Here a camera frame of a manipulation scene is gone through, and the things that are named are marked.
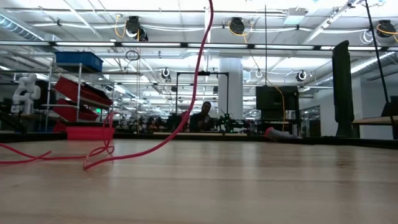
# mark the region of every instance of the computer monitor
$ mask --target computer monitor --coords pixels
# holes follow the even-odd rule
[[[299,91],[296,86],[279,86],[285,100],[285,110],[299,109]],[[262,118],[283,118],[282,95],[273,86],[256,87],[256,109],[262,111]]]
[[[335,120],[338,123],[336,136],[341,137],[353,137],[354,107],[348,46],[348,40],[338,44],[332,56]]]

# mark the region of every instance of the red storage bin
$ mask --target red storage bin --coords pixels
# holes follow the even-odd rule
[[[59,99],[57,101],[58,105],[73,105],[76,106],[76,103],[64,99]],[[53,111],[63,117],[65,120],[69,122],[76,121],[76,111],[77,108],[72,107],[56,107],[54,106]],[[79,119],[87,120],[87,121],[95,121],[98,115],[91,110],[85,108],[83,105],[80,105],[79,109]]]
[[[114,128],[67,127],[68,140],[112,140]]]
[[[54,88],[73,102],[77,102],[78,84],[76,82],[60,77]],[[110,100],[103,91],[97,90],[87,84],[81,85],[80,104],[108,109],[112,103],[113,101]]]

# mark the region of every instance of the light wood tabletop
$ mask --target light wood tabletop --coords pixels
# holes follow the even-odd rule
[[[114,155],[159,142],[118,139]],[[101,142],[9,145],[78,156]],[[396,223],[397,208],[398,151],[387,149],[172,141],[88,172],[82,161],[0,166],[0,223],[375,224]]]
[[[393,116],[392,117],[394,121],[398,120],[398,116]],[[352,124],[391,124],[391,118],[388,117],[380,117],[380,118],[363,118],[363,119],[357,119],[352,122]]]

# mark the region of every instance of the yellow cable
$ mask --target yellow cable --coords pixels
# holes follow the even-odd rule
[[[244,42],[246,44],[248,44],[248,40],[246,40],[246,36],[245,35],[243,36],[243,39],[244,39]],[[256,64],[257,68],[259,69],[259,71],[261,72],[260,66],[257,64],[256,59],[254,59],[253,54],[251,52],[250,52],[250,56],[253,59],[254,63]],[[276,87],[274,84],[272,84],[272,82],[270,82],[268,80],[268,78],[266,78],[265,76],[264,76],[264,78],[266,79],[266,82],[269,82],[282,95],[282,109],[283,109],[283,115],[284,115],[284,123],[282,124],[282,131],[285,131],[285,121],[286,121],[285,96],[284,96],[284,94],[282,93],[282,91],[278,87]]]
[[[119,16],[116,16],[116,24],[114,25],[114,32],[116,33],[116,35],[117,35],[118,37],[123,38],[124,35],[126,34],[126,24],[127,24],[127,21],[124,22],[123,35],[120,35],[120,34],[118,33],[118,20],[119,20]]]
[[[237,34],[237,33],[234,33],[234,32],[231,30],[231,27],[229,26],[230,24],[231,24],[231,21],[228,22],[228,29],[229,29],[229,31],[230,31],[233,35],[246,36],[246,35],[250,34],[250,32],[247,32],[247,33],[245,33],[245,34]]]
[[[377,27],[376,27],[376,29],[378,31],[382,32],[383,34],[391,34],[391,35],[393,35],[393,37],[396,40],[396,42],[398,42],[398,38],[396,37],[396,34],[398,34],[398,32],[387,32],[387,31],[384,31],[384,30],[380,29],[380,26],[381,26],[381,24],[377,25]]]

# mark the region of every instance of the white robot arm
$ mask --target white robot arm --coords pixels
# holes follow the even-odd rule
[[[18,88],[12,96],[11,113],[19,113],[20,111],[23,111],[24,114],[32,113],[33,100],[40,98],[40,87],[35,85],[36,79],[36,74],[19,79]]]

